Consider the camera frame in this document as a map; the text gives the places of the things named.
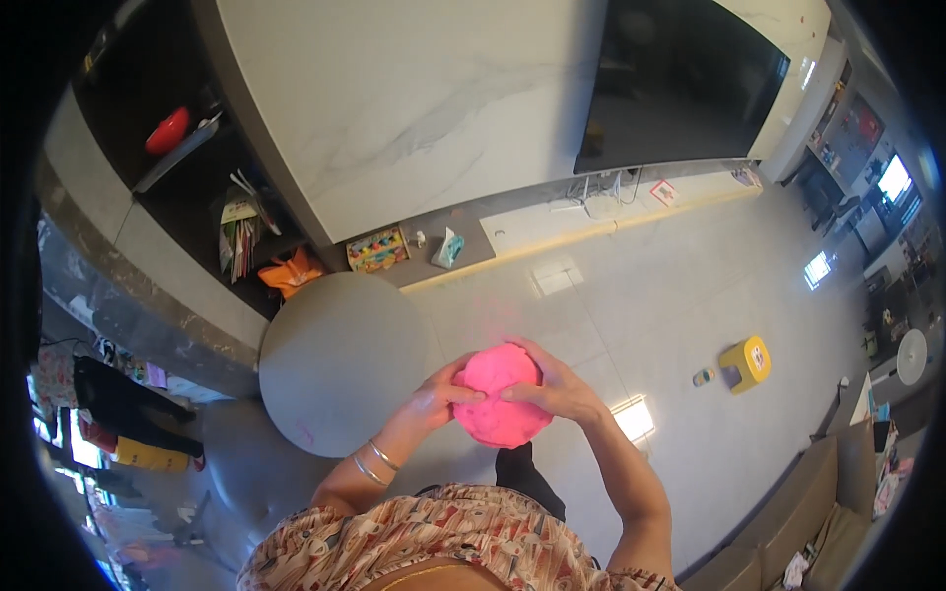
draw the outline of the warning sticker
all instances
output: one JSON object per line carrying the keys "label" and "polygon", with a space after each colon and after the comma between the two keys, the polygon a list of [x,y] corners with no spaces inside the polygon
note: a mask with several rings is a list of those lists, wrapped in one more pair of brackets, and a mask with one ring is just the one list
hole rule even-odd
{"label": "warning sticker", "polygon": [[673,185],[663,180],[655,184],[650,193],[667,207],[673,206],[676,198],[680,196],[680,194],[676,192],[676,189],[674,189]]}

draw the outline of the hand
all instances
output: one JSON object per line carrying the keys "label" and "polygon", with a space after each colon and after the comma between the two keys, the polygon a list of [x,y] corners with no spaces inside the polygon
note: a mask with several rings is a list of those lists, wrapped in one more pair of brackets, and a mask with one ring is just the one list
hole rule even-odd
{"label": "hand", "polygon": [[581,424],[597,418],[604,403],[591,387],[563,361],[551,356],[545,349],[522,337],[506,339],[526,350],[542,370],[542,385],[515,384],[499,395],[503,400],[531,402],[539,408]]}
{"label": "hand", "polygon": [[421,428],[434,431],[453,420],[451,403],[476,404],[485,400],[484,392],[472,391],[451,383],[453,376],[465,368],[466,362],[475,354],[476,352],[467,353],[437,370],[421,384],[401,410],[410,415]]}

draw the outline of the pink play dough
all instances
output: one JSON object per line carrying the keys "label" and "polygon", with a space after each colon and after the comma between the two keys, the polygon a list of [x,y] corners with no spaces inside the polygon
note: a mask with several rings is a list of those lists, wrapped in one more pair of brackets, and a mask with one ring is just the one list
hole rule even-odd
{"label": "pink play dough", "polygon": [[505,343],[474,355],[453,378],[455,386],[486,392],[479,404],[455,404],[453,416],[470,437],[489,447],[519,447],[552,422],[552,415],[528,402],[501,400],[513,384],[538,385],[542,373],[521,347]]}

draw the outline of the round tabletop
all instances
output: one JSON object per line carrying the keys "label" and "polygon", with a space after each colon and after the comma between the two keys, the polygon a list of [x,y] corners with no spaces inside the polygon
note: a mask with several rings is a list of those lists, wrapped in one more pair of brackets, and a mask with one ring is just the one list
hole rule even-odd
{"label": "round tabletop", "polygon": [[897,375],[906,386],[920,381],[926,367],[926,337],[917,328],[906,331],[897,349]]}
{"label": "round tabletop", "polygon": [[420,312],[396,287],[326,275],[286,300],[263,337],[263,404],[286,439],[343,458],[424,381],[427,347]]}

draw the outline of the dark shelf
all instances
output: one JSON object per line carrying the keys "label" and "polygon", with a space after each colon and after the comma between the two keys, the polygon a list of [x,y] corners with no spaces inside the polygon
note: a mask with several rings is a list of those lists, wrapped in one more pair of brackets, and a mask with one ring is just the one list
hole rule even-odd
{"label": "dark shelf", "polygon": [[135,194],[154,220],[201,267],[267,319],[279,310],[278,289],[255,271],[307,240],[278,196],[264,200],[283,235],[268,230],[254,249],[254,271],[230,283],[220,272],[219,215],[240,168],[254,179],[254,158],[219,97],[188,0],[150,0],[107,42],[90,71],[78,72],[73,90],[86,123],[115,172],[132,189],[161,157],[145,141],[179,107],[190,111],[188,132],[202,118],[224,113],[219,130],[143,193]]}
{"label": "dark shelf", "polygon": [[186,107],[190,132],[213,115],[201,104],[212,82],[202,51],[187,2],[150,1],[109,40],[90,73],[74,78],[89,129],[129,189],[161,160],[144,150],[161,121]]}
{"label": "dark shelf", "polygon": [[259,242],[257,242],[256,246],[253,248],[253,268],[259,269],[266,267],[268,264],[271,264],[270,259],[273,257],[281,254],[288,255],[289,251],[307,242],[308,240],[302,236],[302,233],[295,229],[289,232],[284,230],[281,236],[266,234],[259,239]]}

